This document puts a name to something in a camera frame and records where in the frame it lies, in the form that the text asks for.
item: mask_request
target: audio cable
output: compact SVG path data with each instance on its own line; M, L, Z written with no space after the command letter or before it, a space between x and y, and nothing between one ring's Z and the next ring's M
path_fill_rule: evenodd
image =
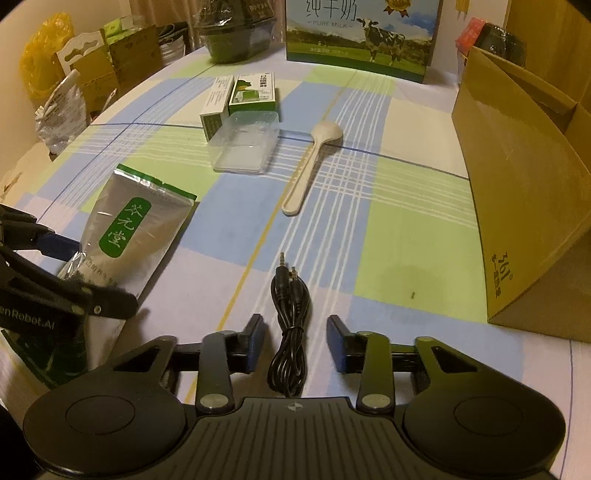
M283 252L271 280L271 298L281 327L281 345L269 366L267 383L287 398L298 397L307 375L304 337L311 300L308 287L296 268L290 271L285 266Z

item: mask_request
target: table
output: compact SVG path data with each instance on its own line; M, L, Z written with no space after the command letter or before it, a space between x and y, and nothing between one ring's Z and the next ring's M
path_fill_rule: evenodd
M199 121L205 92L216 76L263 72L275 73L282 121L270 168L259 176L217 174ZM374 330L395 343L433 336L551 398L568 431L552 471L586 479L591 348L486 323L478 226L450 117L457 87L434 70L427 83L289 63L281 46L247 63L214 66L202 49L101 115L17 208L79 238L118 163L192 192L200 205L115 352L158 335L197 342L216 329L241 330L258 312L275 346L265 351L259 373L237 378L235 388L238 397L269 394L265 363L280 330L268 290L284 251L313 299L304 395L355 398L358 379L334 371L325 345L332 313L352 331ZM324 149L302 212L287 218L282 193L321 119L343 127L343 145ZM27 256L53 273L61 267ZM398 401L404 401L409 384L397 378ZM194 382L195 375L183 375L182 400L192 400Z

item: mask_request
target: white spoon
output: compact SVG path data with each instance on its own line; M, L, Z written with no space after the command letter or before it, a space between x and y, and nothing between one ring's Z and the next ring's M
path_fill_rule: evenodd
M316 124L312 129L312 137L314 138L314 148L308 156L306 162L302 166L300 172L294 180L291 190L288 192L283 202L283 213L286 215L297 215L300 211L301 205L304 203L306 190L310 176L314 171L314 165L318 160L320 147L332 140L338 140L343 136L343 130L336 123L325 120Z

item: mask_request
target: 361 logo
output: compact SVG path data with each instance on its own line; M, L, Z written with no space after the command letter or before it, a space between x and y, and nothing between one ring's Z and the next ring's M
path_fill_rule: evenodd
M495 266L495 270L493 272L493 277L495 280L495 295L496 297L501 296L501 285L505 279L512 280L513 273L511 273L511 268L509 267L509 255L507 251L505 251L505 255L498 256L495 254L491 258L493 265Z

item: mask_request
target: clear plastic container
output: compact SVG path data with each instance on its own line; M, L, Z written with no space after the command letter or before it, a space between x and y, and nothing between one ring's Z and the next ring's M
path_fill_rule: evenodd
M263 173L278 137L277 112L235 112L209 141L209 161L218 172Z

